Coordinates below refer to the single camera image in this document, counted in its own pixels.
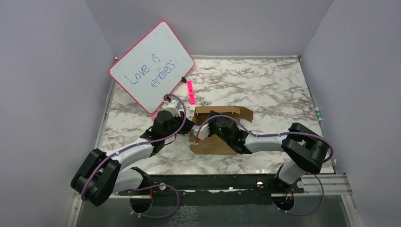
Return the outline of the brown cardboard box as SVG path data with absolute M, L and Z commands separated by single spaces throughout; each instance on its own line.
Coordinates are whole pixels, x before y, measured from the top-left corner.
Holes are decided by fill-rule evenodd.
M 253 121 L 253 111 L 243 106 L 197 106 L 195 107 L 194 116 L 192 121 L 200 126 L 207 118 L 209 118 L 210 111 L 219 114 L 224 114 L 235 118 L 236 120 L 244 119 L 248 122 Z M 189 149 L 192 153 L 197 155 L 235 155 L 232 150 L 222 139 L 217 135 L 207 137 L 198 142 L 198 144 L 191 144 Z

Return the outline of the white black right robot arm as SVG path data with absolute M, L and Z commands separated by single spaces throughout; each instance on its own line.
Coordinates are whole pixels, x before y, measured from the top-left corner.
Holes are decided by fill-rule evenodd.
M 273 187 L 278 192 L 285 192 L 307 173 L 320 173 L 331 149 L 327 140 L 300 123 L 293 123 L 286 131 L 276 133 L 251 132 L 233 117 L 211 111 L 196 137 L 203 140 L 213 135 L 238 154 L 260 151 L 286 153 L 290 161 L 279 168 L 273 179 Z

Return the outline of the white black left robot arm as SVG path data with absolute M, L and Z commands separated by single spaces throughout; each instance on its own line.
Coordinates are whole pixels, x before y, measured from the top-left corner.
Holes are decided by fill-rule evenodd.
M 71 188 L 94 206 L 102 205 L 116 192 L 132 189 L 137 194 L 145 193 L 149 183 L 146 173 L 124 168 L 154 156 L 165 146 L 167 138 L 188 134 L 194 125 L 184 112 L 173 116 L 169 111 L 160 111 L 152 126 L 133 143 L 109 152 L 98 148 L 90 151 L 72 178 Z

